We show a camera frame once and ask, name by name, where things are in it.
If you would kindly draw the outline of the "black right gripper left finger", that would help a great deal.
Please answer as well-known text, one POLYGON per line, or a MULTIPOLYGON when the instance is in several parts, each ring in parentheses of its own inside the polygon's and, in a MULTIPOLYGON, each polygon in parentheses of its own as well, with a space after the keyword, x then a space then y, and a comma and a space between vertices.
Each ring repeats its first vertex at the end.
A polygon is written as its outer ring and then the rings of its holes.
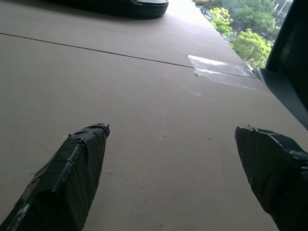
POLYGON ((80 231, 98 189, 109 125, 69 134, 27 185, 2 231, 80 231))

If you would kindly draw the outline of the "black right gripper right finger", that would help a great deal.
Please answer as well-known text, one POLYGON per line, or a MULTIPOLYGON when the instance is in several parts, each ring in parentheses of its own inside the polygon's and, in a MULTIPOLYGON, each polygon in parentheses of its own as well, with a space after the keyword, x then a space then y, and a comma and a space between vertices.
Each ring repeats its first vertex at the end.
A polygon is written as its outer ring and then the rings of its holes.
POLYGON ((308 229, 308 153, 282 134, 238 126, 235 140, 251 190, 281 231, 308 229))

